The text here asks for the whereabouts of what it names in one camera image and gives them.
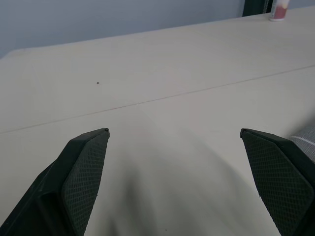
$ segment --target table surface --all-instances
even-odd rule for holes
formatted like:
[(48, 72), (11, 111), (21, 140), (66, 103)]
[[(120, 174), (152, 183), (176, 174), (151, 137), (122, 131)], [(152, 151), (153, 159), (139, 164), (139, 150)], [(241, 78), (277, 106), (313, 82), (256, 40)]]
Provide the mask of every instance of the table surface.
[(239, 132), (288, 137), (314, 115), (314, 13), (10, 53), (0, 60), (0, 222), (68, 140), (107, 127), (85, 235), (104, 235), (113, 219), (128, 228), (116, 214), (129, 175), (151, 199), (157, 235), (279, 235)]

